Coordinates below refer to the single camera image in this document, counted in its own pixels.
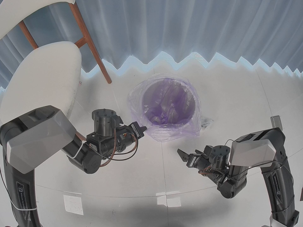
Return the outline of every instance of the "white chair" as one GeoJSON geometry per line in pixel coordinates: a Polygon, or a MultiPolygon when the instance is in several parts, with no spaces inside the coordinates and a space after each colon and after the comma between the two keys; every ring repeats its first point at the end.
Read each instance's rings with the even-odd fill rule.
{"type": "Polygon", "coordinates": [[[19,25],[22,31],[34,47],[21,62],[6,88],[0,107],[2,123],[46,105],[61,109],[69,117],[81,72],[81,53],[78,47],[93,43],[90,42],[91,38],[75,0],[3,0],[0,4],[0,21],[0,39],[21,22],[19,25]],[[35,46],[35,41],[22,20],[36,10],[56,2],[69,3],[83,38],[76,44],[62,41],[42,47],[35,46]]]}

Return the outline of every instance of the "trash bag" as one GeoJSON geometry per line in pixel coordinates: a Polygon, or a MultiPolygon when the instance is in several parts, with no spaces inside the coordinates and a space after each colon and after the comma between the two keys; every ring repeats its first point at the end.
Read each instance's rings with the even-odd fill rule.
{"type": "Polygon", "coordinates": [[[201,115],[200,98],[190,82],[167,74],[137,85],[128,95],[128,106],[133,119],[160,142],[199,136],[213,121],[201,115]]]}

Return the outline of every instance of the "chair seat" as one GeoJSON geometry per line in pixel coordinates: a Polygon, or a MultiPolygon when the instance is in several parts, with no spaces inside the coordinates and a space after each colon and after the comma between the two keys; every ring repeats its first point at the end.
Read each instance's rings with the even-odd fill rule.
{"type": "Polygon", "coordinates": [[[56,42],[33,50],[6,88],[0,107],[2,123],[46,105],[61,109],[69,117],[80,73],[81,53],[72,42],[56,42]]]}

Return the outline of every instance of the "curtain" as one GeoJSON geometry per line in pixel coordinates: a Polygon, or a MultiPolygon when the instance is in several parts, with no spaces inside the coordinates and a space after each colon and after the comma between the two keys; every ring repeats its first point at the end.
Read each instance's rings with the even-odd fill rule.
{"type": "MultiPolygon", "coordinates": [[[[303,71],[303,0],[76,2],[101,58],[117,69],[129,55],[147,64],[164,51],[177,63],[192,52],[210,62],[218,52],[233,62],[242,56],[251,64],[261,59],[303,71]]],[[[39,46],[81,38],[67,3],[42,8],[24,21],[39,46]]],[[[89,72],[96,62],[87,45],[80,50],[89,72]]],[[[0,40],[2,87],[30,51],[18,26],[0,40]]]]}

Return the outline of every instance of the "floor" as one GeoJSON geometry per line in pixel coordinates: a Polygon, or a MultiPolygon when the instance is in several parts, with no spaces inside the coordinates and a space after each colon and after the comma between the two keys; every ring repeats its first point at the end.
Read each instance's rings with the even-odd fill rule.
{"type": "MultiPolygon", "coordinates": [[[[205,66],[189,59],[180,69],[174,70],[169,61],[159,60],[153,62],[154,67],[148,72],[131,66],[118,76],[109,70],[112,84],[107,84],[99,71],[95,75],[82,73],[70,121],[83,135],[93,132],[91,112],[98,108],[113,109],[126,124],[131,123],[127,108],[129,91],[157,73],[188,78],[200,96],[203,115],[214,122],[199,138],[160,143],[146,135],[140,139],[135,157],[111,162],[93,175],[70,164],[63,152],[56,153],[36,169],[36,195],[42,225],[269,225],[271,209],[259,168],[248,172],[248,183],[241,193],[233,199],[225,199],[211,180],[200,176],[196,169],[186,167],[177,149],[193,153],[195,149],[203,150],[205,145],[224,144],[227,139],[271,128],[270,117],[274,115],[281,116],[286,153],[294,176],[296,209],[303,211],[303,203],[299,202],[303,187],[300,167],[303,160],[300,138],[303,77],[286,73],[277,66],[268,68],[262,62],[253,67],[245,63],[219,58],[205,66]]],[[[9,210],[0,217],[3,225],[14,226],[9,210]]]]}

